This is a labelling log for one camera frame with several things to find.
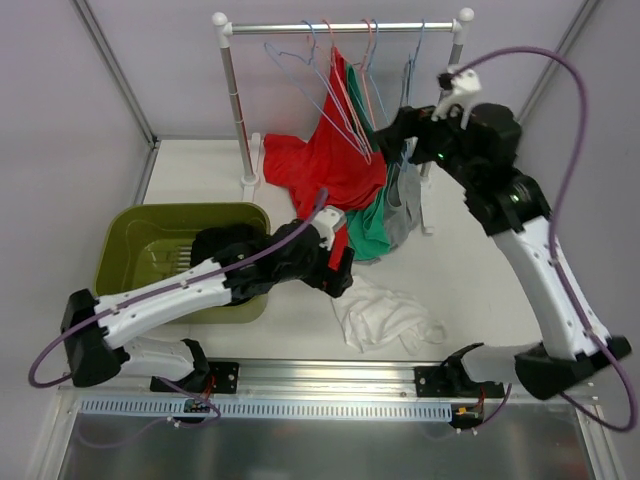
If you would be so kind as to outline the pink wire hanger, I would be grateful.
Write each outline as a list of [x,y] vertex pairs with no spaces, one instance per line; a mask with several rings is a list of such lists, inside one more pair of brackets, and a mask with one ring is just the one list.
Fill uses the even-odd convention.
[[[334,69],[338,71],[339,68],[337,64],[337,48],[335,44],[335,34],[333,31],[333,28],[331,27],[330,22],[327,19],[322,19],[322,22],[326,25],[328,33],[330,35],[330,39],[331,39],[331,63]],[[352,125],[353,135],[359,141],[359,144],[362,150],[362,155],[364,156],[366,163],[370,165],[372,161],[371,159],[372,151],[371,151],[370,143],[367,139],[365,131],[359,120],[355,107],[351,101],[351,98],[348,93],[348,88],[343,82],[343,79],[340,76],[340,74],[337,74],[337,76],[338,76],[338,83],[339,83],[340,89],[343,93],[345,103],[349,109],[349,113],[351,116],[351,125]]]

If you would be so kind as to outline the white tank top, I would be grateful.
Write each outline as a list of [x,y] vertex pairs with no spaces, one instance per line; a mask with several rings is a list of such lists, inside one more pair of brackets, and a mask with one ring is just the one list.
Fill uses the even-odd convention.
[[332,301],[346,345],[361,353],[399,343],[410,355],[447,339],[441,322],[416,297],[375,285],[356,276]]

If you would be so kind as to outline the black tank top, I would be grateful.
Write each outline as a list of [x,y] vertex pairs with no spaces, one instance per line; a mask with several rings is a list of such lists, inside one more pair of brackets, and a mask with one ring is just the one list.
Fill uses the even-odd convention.
[[211,260],[226,267],[258,253],[266,233],[257,227],[238,223],[211,227],[196,234],[191,246],[190,266]]

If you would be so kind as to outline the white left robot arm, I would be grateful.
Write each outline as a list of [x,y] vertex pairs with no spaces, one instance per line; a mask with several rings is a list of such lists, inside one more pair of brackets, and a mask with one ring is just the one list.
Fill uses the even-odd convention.
[[345,248],[330,265],[344,216],[325,209],[274,234],[228,245],[186,271],[125,293],[95,297],[73,293],[61,325],[70,378],[80,388],[120,374],[148,377],[153,391],[173,385],[201,393],[214,374],[200,344],[152,340],[146,332],[209,308],[226,307],[299,280],[338,298],[352,283],[354,252]]

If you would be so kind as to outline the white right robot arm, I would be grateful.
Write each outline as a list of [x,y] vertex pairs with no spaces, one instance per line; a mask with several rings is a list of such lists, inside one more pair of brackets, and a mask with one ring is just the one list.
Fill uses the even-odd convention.
[[522,129],[511,110],[482,103],[465,124],[434,112],[402,107],[374,138],[388,161],[415,138],[411,164],[434,162],[463,187],[468,211],[511,265],[542,336],[529,345],[458,350],[447,360],[448,388],[466,397],[484,382],[517,383],[547,400],[629,356],[629,341],[592,314],[558,242],[548,238],[551,208],[538,183],[514,165]]

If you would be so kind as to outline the blue hanger with grey top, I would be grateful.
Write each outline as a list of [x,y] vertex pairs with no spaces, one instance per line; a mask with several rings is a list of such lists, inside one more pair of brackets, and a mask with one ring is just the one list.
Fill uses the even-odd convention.
[[[401,82],[401,96],[400,96],[400,107],[410,106],[412,103],[412,94],[413,94],[413,85],[414,85],[414,76],[416,72],[416,63],[420,54],[420,49],[422,45],[422,41],[424,38],[426,22],[422,21],[420,34],[418,37],[418,41],[413,54],[408,56],[406,63],[404,64],[403,76]],[[414,139],[410,138],[409,140],[404,141],[404,145],[401,150],[401,163],[400,169],[402,171],[406,171],[409,166],[409,158],[414,149]]]

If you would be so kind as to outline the grey tank top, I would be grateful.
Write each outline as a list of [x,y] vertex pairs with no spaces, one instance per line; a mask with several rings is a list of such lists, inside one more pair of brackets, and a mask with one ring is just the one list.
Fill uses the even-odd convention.
[[384,228],[390,251],[399,248],[421,220],[421,178],[409,162],[417,143],[415,137],[404,142],[400,159],[387,170],[384,194]]

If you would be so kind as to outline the green tank top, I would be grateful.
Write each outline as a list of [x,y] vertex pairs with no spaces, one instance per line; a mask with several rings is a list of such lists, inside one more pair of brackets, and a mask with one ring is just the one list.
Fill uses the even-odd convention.
[[[374,153],[379,147],[374,140],[374,130],[365,112],[363,99],[356,77],[356,70],[347,63],[345,67],[347,91],[355,107],[356,114]],[[354,250],[354,260],[371,263],[377,261],[391,250],[391,242],[384,227],[384,196],[386,193],[387,173],[383,173],[383,186],[377,191],[374,200],[364,210],[347,213],[347,234],[349,246]]]

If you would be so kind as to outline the red tank top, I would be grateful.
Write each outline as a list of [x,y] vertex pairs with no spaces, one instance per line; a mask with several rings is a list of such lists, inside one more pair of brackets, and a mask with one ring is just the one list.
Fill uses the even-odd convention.
[[280,134],[264,138],[264,178],[288,191],[300,218],[310,215],[322,188],[328,191],[328,205],[352,211],[366,208],[386,184],[382,155],[366,157],[356,150],[350,132],[339,131],[345,126],[340,112],[348,110],[340,87],[346,81],[346,64],[337,49],[333,54],[335,67],[329,84],[337,98],[325,97],[323,113],[311,138],[304,141]]

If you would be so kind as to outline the pink hanger with red top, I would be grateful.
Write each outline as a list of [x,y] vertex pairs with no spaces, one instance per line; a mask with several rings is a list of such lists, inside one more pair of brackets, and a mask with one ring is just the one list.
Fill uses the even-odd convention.
[[361,61],[358,63],[358,66],[359,66],[359,73],[360,73],[360,78],[362,83],[362,92],[364,93],[364,98],[366,101],[366,107],[369,114],[370,125],[371,127],[375,127],[376,118],[373,111],[373,105],[371,101],[371,96],[369,94],[368,82],[367,82],[369,67],[370,67],[370,60],[371,60],[371,56],[373,53],[373,46],[374,46],[374,31],[372,27],[372,21],[370,19],[363,18],[362,22],[365,24],[367,28],[368,40],[367,40],[367,46],[364,51],[363,57]]

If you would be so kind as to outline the blue hanger with green top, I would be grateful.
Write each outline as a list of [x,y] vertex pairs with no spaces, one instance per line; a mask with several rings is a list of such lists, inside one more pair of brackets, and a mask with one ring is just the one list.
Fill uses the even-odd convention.
[[385,103],[382,100],[382,95],[381,95],[380,88],[378,86],[377,75],[375,71],[376,52],[377,52],[378,41],[379,41],[379,23],[375,19],[372,19],[372,24],[373,24],[373,46],[371,47],[371,50],[370,50],[369,59],[366,66],[366,72],[373,86],[374,93],[376,95],[376,99],[378,100],[378,104],[380,106],[380,111],[383,115],[383,118],[386,122],[389,122],[390,121],[389,115],[388,115]]

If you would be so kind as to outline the white metal clothes rack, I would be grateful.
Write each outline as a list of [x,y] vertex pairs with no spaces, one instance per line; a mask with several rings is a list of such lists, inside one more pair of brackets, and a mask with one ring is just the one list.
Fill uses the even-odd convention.
[[[450,63],[459,60],[470,24],[474,20],[475,12],[471,8],[463,8],[456,17],[443,22],[387,22],[374,23],[373,30],[376,34],[382,33],[409,33],[409,32],[440,32],[453,35],[453,45],[450,52]],[[255,200],[255,192],[259,188],[261,177],[261,164],[259,160],[260,141],[262,137],[255,133],[247,132],[245,116],[243,114],[241,97],[237,84],[237,76],[231,51],[231,37],[236,35],[293,35],[305,33],[363,33],[366,30],[366,22],[338,22],[316,24],[237,24],[231,22],[227,15],[217,12],[212,16],[216,38],[220,48],[222,66],[228,88],[228,96],[231,111],[235,123],[236,137],[239,145],[240,158],[243,166],[243,175],[240,183],[242,186],[242,200],[252,202]]]

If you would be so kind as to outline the olive green plastic basket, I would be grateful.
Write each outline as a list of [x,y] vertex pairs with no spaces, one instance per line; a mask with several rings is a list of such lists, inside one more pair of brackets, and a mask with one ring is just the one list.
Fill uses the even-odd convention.
[[199,232],[236,224],[248,224],[262,234],[271,230],[267,213],[253,203],[131,207],[109,226],[93,292],[96,296],[127,292],[184,273]]

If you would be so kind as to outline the aluminium mounting rail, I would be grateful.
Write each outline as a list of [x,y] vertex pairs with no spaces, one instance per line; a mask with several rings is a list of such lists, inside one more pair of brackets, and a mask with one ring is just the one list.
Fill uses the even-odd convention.
[[343,397],[351,400],[402,396],[407,398],[490,398],[506,395],[508,379],[468,380],[450,361],[360,362],[267,359],[208,359],[184,343],[168,351],[120,349],[113,358],[83,360],[78,367],[52,382],[70,381],[91,388],[117,376],[137,378],[153,392],[182,389],[202,396],[271,398]]

